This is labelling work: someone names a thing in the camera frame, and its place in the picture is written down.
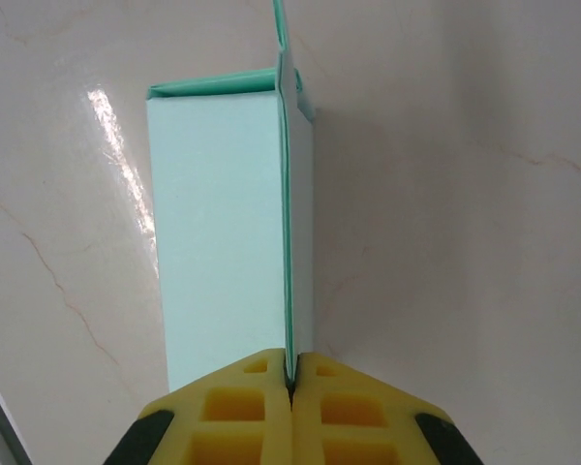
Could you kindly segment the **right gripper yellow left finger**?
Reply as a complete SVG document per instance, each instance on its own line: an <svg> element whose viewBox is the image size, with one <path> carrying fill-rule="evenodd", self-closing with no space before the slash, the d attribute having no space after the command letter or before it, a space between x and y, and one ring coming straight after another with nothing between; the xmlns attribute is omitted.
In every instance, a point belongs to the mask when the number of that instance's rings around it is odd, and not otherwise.
<svg viewBox="0 0 581 465"><path fill-rule="evenodd" d="M240 359L144 407L106 464L290 464L285 351Z"/></svg>

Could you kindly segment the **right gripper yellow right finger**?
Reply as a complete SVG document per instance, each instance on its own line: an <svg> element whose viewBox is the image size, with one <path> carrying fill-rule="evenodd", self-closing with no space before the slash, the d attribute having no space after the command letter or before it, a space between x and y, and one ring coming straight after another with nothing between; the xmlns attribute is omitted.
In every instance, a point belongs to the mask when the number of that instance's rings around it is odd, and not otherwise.
<svg viewBox="0 0 581 465"><path fill-rule="evenodd" d="M294 464L482 464L444 410L318 353L291 409Z"/></svg>

